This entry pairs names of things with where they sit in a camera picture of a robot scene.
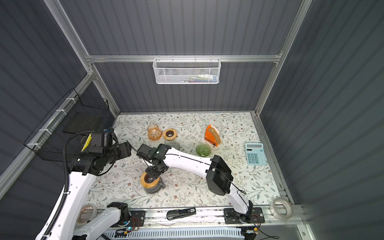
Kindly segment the grey glass pitcher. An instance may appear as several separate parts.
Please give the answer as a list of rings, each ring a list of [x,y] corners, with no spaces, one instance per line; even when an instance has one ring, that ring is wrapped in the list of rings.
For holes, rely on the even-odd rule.
[[[145,191],[148,194],[155,194],[165,188],[166,188],[166,185],[164,184],[163,179],[159,177],[158,182],[153,187],[145,187]]]

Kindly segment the green glass dripper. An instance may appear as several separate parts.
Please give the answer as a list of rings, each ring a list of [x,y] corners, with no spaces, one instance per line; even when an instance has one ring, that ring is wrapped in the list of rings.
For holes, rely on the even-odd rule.
[[[199,144],[196,147],[196,153],[198,154],[198,156],[205,158],[212,153],[212,149],[207,144]]]

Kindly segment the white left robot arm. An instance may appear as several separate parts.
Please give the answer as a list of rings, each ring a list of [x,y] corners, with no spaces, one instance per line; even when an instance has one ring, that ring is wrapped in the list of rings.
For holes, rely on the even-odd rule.
[[[125,142],[110,147],[89,145],[74,162],[65,167],[65,185],[37,240],[96,240],[105,230],[129,220],[127,204],[112,203],[104,212],[79,230],[75,229],[81,208],[96,177],[103,174],[106,165],[131,155],[131,146]]]

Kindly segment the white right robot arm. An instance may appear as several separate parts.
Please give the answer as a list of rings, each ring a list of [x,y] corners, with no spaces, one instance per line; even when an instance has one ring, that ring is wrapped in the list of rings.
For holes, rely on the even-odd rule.
[[[222,157],[193,156],[165,144],[156,148],[142,144],[137,150],[137,156],[149,163],[145,172],[153,179],[159,178],[169,168],[182,169],[205,178],[212,193],[228,199],[240,222],[252,221],[254,205],[245,197],[245,192],[236,186],[232,170]]]

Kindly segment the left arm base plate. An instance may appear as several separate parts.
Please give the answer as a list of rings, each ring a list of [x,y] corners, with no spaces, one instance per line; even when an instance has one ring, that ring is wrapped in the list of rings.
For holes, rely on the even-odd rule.
[[[145,211],[130,211],[130,219],[120,223],[116,223],[111,228],[123,228],[123,227],[143,227],[145,223],[146,212]]]

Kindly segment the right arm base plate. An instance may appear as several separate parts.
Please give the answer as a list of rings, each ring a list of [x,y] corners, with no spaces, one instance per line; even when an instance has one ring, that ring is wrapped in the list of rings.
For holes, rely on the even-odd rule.
[[[253,207],[252,212],[245,215],[237,213],[233,208],[226,208],[224,218],[227,225],[265,223],[264,213],[259,207]]]

